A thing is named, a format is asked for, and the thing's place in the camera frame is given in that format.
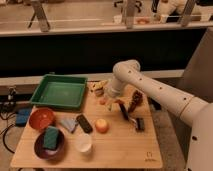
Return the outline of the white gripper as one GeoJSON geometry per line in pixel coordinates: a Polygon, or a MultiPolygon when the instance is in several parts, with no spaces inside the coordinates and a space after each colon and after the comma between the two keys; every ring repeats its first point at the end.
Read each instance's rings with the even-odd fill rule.
{"type": "MultiPolygon", "coordinates": [[[[104,86],[107,84],[106,86],[106,94],[111,97],[111,98],[115,98],[119,95],[122,94],[123,89],[124,89],[124,83],[121,82],[120,80],[118,80],[117,78],[112,78],[109,80],[109,82],[107,80],[102,80],[99,82],[95,82],[92,85],[91,91],[95,93],[95,95],[97,97],[100,97],[104,94],[104,86]]],[[[109,103],[107,105],[107,109],[109,111],[112,111],[113,105],[114,104],[120,104],[119,101],[115,101],[112,103],[109,103]]]]}

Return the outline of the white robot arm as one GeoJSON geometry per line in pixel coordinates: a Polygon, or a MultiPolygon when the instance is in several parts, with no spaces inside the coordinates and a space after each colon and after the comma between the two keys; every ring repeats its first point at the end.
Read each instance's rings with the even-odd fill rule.
{"type": "Polygon", "coordinates": [[[191,127],[185,171],[213,171],[213,103],[143,75],[137,60],[120,61],[104,87],[106,104],[127,84],[139,89],[191,127]]]}

